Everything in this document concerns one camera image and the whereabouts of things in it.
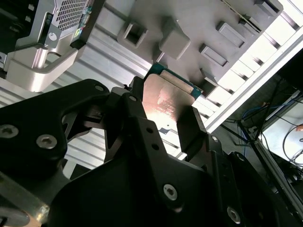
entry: white panel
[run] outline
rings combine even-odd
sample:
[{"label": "white panel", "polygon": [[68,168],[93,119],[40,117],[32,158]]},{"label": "white panel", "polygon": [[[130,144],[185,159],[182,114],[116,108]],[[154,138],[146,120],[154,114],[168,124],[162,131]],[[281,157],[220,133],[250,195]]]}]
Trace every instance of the white panel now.
[{"label": "white panel", "polygon": [[97,23],[114,36],[117,36],[125,21],[113,14],[107,8],[103,8],[97,19]]},{"label": "white panel", "polygon": [[266,29],[266,33],[278,44],[283,45],[290,37],[293,36],[295,30],[282,16],[278,16],[277,19]]},{"label": "white panel", "polygon": [[263,62],[267,60],[277,51],[277,49],[269,42],[267,38],[261,35],[257,41],[247,50],[253,57]]},{"label": "white panel", "polygon": [[203,95],[199,96],[196,100],[196,102],[201,103],[202,105],[206,106],[208,109],[211,109],[212,111],[216,112],[219,107],[215,104],[213,104],[211,101],[205,99]]},{"label": "white panel", "polygon": [[200,113],[207,115],[209,117],[214,114],[214,112],[211,109],[209,109],[208,107],[206,107],[205,105],[203,105],[197,100],[193,103],[193,107],[197,108]]},{"label": "white panel", "polygon": [[236,73],[234,73],[232,70],[229,70],[219,81],[218,84],[227,89],[236,91],[238,90],[243,84],[245,83],[245,80],[243,80],[241,77],[239,77]]},{"label": "white panel", "polygon": [[300,11],[303,13],[303,1],[302,0],[290,0]]},{"label": "white panel", "polygon": [[254,72],[261,67],[249,53],[243,54],[240,61]]},{"label": "white panel", "polygon": [[219,104],[223,104],[225,103],[226,100],[228,100],[232,95],[227,92],[226,90],[224,90],[222,87],[216,87],[211,94],[207,97],[207,99],[215,102],[215,103],[219,103]]},{"label": "white panel", "polygon": [[241,61],[237,61],[231,68],[236,74],[246,77],[251,77],[254,74],[254,71],[243,64]]},{"label": "white panel", "polygon": [[279,0],[282,3],[284,12],[298,25],[303,26],[303,14],[298,11],[288,0]]}]

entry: gray plastic tab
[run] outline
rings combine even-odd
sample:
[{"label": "gray plastic tab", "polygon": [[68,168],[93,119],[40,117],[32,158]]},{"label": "gray plastic tab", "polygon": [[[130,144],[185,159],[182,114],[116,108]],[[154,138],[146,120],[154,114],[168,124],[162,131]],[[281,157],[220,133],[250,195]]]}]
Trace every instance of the gray plastic tab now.
[{"label": "gray plastic tab", "polygon": [[200,53],[211,62],[222,67],[224,67],[228,63],[228,61],[224,57],[222,57],[220,54],[218,54],[216,51],[214,51],[209,46],[206,46],[205,44],[202,45]]},{"label": "gray plastic tab", "polygon": [[246,42],[246,39],[226,22],[221,21],[217,26],[217,31],[231,41],[236,47],[241,48]]},{"label": "gray plastic tab", "polygon": [[256,5],[269,17],[274,17],[279,12],[279,10],[273,4],[265,0],[257,0]]}]

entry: black metal bracket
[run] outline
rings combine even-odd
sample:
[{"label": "black metal bracket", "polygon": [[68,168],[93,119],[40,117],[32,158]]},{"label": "black metal bracket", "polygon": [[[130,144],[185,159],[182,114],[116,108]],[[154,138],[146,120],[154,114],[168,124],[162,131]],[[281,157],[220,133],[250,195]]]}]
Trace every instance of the black metal bracket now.
[{"label": "black metal bracket", "polygon": [[104,85],[88,79],[1,108],[0,159],[5,160],[1,171],[30,176],[53,174],[66,153],[66,138],[90,130],[80,124],[83,112],[92,104],[104,103],[108,94]]}]

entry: black cable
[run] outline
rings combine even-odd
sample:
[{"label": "black cable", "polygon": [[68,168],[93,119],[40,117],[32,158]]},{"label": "black cable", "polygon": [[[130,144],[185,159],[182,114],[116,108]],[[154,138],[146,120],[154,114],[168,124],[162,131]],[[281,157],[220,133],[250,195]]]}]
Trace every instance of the black cable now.
[{"label": "black cable", "polygon": [[283,153],[284,155],[287,157],[287,159],[289,160],[289,162],[293,163],[295,166],[298,166],[298,167],[303,167],[303,163],[297,163],[295,160],[301,155],[303,154],[303,150],[298,152],[297,154],[295,154],[293,156],[293,158],[291,159],[287,154],[286,154],[286,151],[285,151],[285,141],[286,141],[286,138],[288,137],[288,135],[293,131],[295,130],[298,126],[295,126],[293,127],[291,130],[288,131],[288,133],[285,135],[284,139],[283,139],[283,144],[282,144],[282,148],[283,148]]},{"label": "black cable", "polygon": [[263,137],[264,137],[264,139],[265,139],[265,143],[266,143],[266,146],[267,146],[268,151],[270,151],[269,146],[268,146],[268,143],[267,143],[267,139],[266,139],[265,135],[263,134],[263,132],[261,132],[261,134],[263,135]]},{"label": "black cable", "polygon": [[300,101],[298,101],[298,100],[294,100],[295,102],[297,102],[297,103],[302,103],[303,104],[303,102],[300,102]]},{"label": "black cable", "polygon": [[293,126],[298,126],[297,124],[293,124],[293,123],[289,122],[288,120],[284,119],[283,117],[280,117],[280,116],[278,116],[278,115],[274,115],[274,116],[277,117],[277,118],[282,119],[283,121],[285,121],[285,122],[287,122],[287,123],[289,123],[289,124],[291,124],[291,125],[293,125]]}]

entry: cable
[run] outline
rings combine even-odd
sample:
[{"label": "cable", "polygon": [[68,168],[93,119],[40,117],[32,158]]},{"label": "cable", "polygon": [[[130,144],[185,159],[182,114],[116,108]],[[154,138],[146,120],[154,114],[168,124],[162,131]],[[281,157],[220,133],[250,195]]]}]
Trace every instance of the cable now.
[{"label": "cable", "polygon": [[300,102],[300,101],[298,101],[298,100],[295,100],[295,102],[297,102],[297,103],[302,103],[302,104],[303,104],[303,102]]},{"label": "cable", "polygon": [[264,137],[264,139],[265,139],[265,143],[266,143],[266,146],[267,146],[267,149],[268,149],[268,151],[270,151],[270,149],[269,149],[269,145],[268,145],[268,143],[267,143],[267,139],[266,139],[266,137],[265,137],[265,135],[264,135],[264,133],[263,132],[261,132],[262,133],[262,136]]},{"label": "cable", "polygon": [[278,115],[274,115],[274,116],[277,117],[277,118],[282,119],[283,121],[285,121],[285,122],[287,122],[287,123],[289,123],[289,124],[291,124],[291,125],[293,125],[293,126],[299,126],[299,125],[296,125],[296,124],[293,124],[293,123],[289,122],[288,120],[284,119],[283,117],[280,117],[280,116],[278,116]]},{"label": "cable", "polygon": [[[279,108],[279,107],[282,107],[282,106],[287,106],[287,105],[292,104],[293,102],[299,102],[299,103],[302,103],[302,104],[303,104],[303,102],[300,102],[300,101],[295,100],[297,97],[300,97],[300,96],[299,96],[299,95],[296,96],[295,98],[293,98],[292,100],[290,100],[288,103],[285,103],[285,104],[282,104],[282,105],[272,106],[272,107],[270,107],[270,109],[275,109],[275,108]],[[252,109],[249,109],[249,110],[247,110],[247,111],[244,112],[244,114],[242,115],[241,119],[245,118],[246,115],[247,115],[249,112],[254,111],[254,110],[264,109],[264,108],[266,108],[267,106],[268,106],[268,105],[265,105],[265,106],[262,106],[262,107],[254,107],[254,108],[252,108]]]},{"label": "cable", "polygon": [[291,159],[287,154],[286,154],[286,151],[285,151],[285,141],[286,141],[286,138],[288,137],[288,135],[293,131],[295,130],[298,126],[295,126],[293,127],[291,130],[288,131],[288,133],[285,135],[284,139],[283,139],[283,144],[282,144],[282,148],[283,148],[283,153],[284,155],[287,157],[287,159],[289,160],[289,162],[293,163],[295,166],[297,167],[303,167],[303,163],[297,163],[296,162],[296,159],[301,155],[303,154],[303,150],[298,152],[297,154],[295,154],[293,156],[293,158]]}]

